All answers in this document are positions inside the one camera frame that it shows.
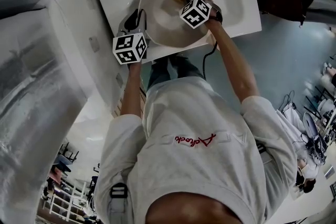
fiducial marker cube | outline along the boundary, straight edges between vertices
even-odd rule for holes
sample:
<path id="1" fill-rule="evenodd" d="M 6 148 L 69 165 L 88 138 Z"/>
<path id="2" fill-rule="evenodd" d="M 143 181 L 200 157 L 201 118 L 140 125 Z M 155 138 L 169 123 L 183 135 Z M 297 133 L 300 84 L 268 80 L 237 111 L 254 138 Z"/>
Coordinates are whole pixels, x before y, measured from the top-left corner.
<path id="1" fill-rule="evenodd" d="M 130 34 L 113 39 L 113 54 L 119 64 L 140 62 L 147 44 L 142 33 Z"/>
<path id="2" fill-rule="evenodd" d="M 203 0 L 192 0 L 180 10 L 180 18 L 195 29 L 209 19 L 210 11 L 210 4 Z"/>

shelf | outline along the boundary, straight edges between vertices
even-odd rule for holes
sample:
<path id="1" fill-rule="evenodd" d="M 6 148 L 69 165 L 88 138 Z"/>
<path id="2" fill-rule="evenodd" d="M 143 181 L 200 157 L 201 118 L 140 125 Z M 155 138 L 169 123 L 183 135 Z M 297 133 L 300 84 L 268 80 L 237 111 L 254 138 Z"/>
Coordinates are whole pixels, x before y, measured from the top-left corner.
<path id="1" fill-rule="evenodd" d="M 78 216 L 78 217 L 83 217 L 83 216 L 81 216 L 81 215 L 79 215 L 79 214 L 77 214 L 77 213 L 74 213 L 74 212 L 72 212 L 72 211 L 70 211 L 70 214 L 76 215 L 76 216 Z"/>
<path id="2" fill-rule="evenodd" d="M 78 221 L 75 221 L 75 220 L 73 220 L 71 218 L 69 218 L 69 221 L 73 221 L 73 222 L 78 223 L 78 224 L 83 224 L 83 222 L 78 222 Z"/>
<path id="3" fill-rule="evenodd" d="M 67 193 L 66 191 L 64 191 L 64 190 L 62 190 L 62 189 L 60 189 L 59 191 L 60 191 L 61 193 L 64 193 L 64 194 L 66 194 L 66 195 L 71 196 L 71 194 Z"/>
<path id="4" fill-rule="evenodd" d="M 76 199 L 76 200 L 81 200 L 81 201 L 86 201 L 87 200 L 87 197 L 85 195 L 82 198 L 80 198 L 79 196 L 74 196 L 73 198 Z"/>
<path id="5" fill-rule="evenodd" d="M 57 198 L 57 199 L 60 199 L 60 200 L 62 200 L 63 202 L 66 202 L 67 204 L 69 204 L 69 202 L 68 201 L 65 201 L 64 199 L 62 199 L 61 197 L 59 197 L 59 196 L 57 196 L 57 195 L 55 195 L 55 197 Z"/>
<path id="6" fill-rule="evenodd" d="M 58 205 L 58 204 L 53 204 L 53 206 L 56 206 L 56 207 L 58 207 L 59 209 L 61 209 L 61 210 L 64 210 L 64 211 L 67 211 L 68 210 L 68 208 L 64 208 L 64 207 L 62 207 L 61 205 Z"/>
<path id="7" fill-rule="evenodd" d="M 64 180 L 62 180 L 62 182 L 64 183 L 64 184 L 66 184 L 66 185 L 68 185 L 68 187 L 70 187 L 70 189 L 71 189 L 71 192 L 72 192 L 72 190 L 73 190 L 73 188 L 74 187 L 72 187 L 69 183 L 67 183 L 66 181 L 64 181 Z M 76 187 L 76 189 L 75 189 L 75 192 L 78 192 L 78 193 L 82 193 L 82 191 L 80 191 L 80 190 L 78 190 L 77 189 L 77 187 Z"/>
<path id="8" fill-rule="evenodd" d="M 73 205 L 73 206 L 76 206 L 78 209 L 81 209 L 81 207 L 80 207 L 80 206 L 78 206 L 78 205 L 74 204 L 73 202 L 72 202 L 72 205 Z"/>
<path id="9" fill-rule="evenodd" d="M 54 211 L 51 211 L 53 214 L 56 214 L 56 215 L 58 215 L 58 216 L 60 216 L 60 217 L 62 217 L 62 218 L 67 218 L 67 217 L 65 217 L 65 216 L 62 216 L 62 215 L 60 215 L 59 213 L 56 213 L 56 212 L 54 212 Z"/>

floor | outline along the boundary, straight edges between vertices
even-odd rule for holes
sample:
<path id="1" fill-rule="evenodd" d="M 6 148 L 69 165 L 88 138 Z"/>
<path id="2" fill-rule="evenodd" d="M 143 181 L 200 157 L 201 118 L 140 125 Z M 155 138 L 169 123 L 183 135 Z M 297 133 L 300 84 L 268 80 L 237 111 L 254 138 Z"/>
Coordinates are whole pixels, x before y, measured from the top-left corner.
<path id="1" fill-rule="evenodd" d="M 321 66 L 331 61 L 336 53 L 336 38 L 325 24 L 299 23 L 261 15 L 262 31 L 235 37 L 233 40 L 251 65 L 260 93 L 275 108 L 281 105 L 286 93 L 295 91 L 294 102 L 303 111 L 305 95 L 309 95 L 321 77 Z M 211 46 L 189 50 L 190 61 L 202 70 L 202 61 Z M 207 57 L 205 72 L 207 81 L 234 109 L 239 110 L 228 81 L 219 51 Z M 142 79 L 147 85 L 150 63 L 144 64 Z"/>

person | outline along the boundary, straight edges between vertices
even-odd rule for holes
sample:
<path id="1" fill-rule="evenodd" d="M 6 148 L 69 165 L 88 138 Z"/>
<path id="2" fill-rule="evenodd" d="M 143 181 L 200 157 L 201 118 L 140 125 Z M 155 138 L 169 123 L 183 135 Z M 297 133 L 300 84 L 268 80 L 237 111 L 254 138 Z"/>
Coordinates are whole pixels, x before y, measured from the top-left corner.
<path id="1" fill-rule="evenodd" d="M 314 189 L 315 183 L 316 179 L 312 176 L 310 165 L 307 164 L 307 160 L 298 159 L 298 171 L 295 185 L 300 189 L 303 189 L 304 193 L 309 193 Z"/>
<path id="2" fill-rule="evenodd" d="M 264 223 L 295 184 L 295 151 L 274 108 L 221 23 L 205 24 L 241 115 L 187 58 L 175 55 L 152 65 L 141 121 L 141 64 L 132 64 L 94 191 L 103 223 Z M 170 79 L 168 60 L 177 79 Z"/>
<path id="3" fill-rule="evenodd" d="M 42 193 L 42 199 L 45 201 L 48 201 L 55 192 L 55 183 L 54 180 L 51 177 L 48 177 L 45 183 L 45 187 L 43 189 Z"/>
<path id="4" fill-rule="evenodd" d="M 331 64 L 326 62 L 323 64 L 322 74 L 328 74 L 331 78 L 331 83 L 336 87 L 336 69 L 334 69 Z"/>

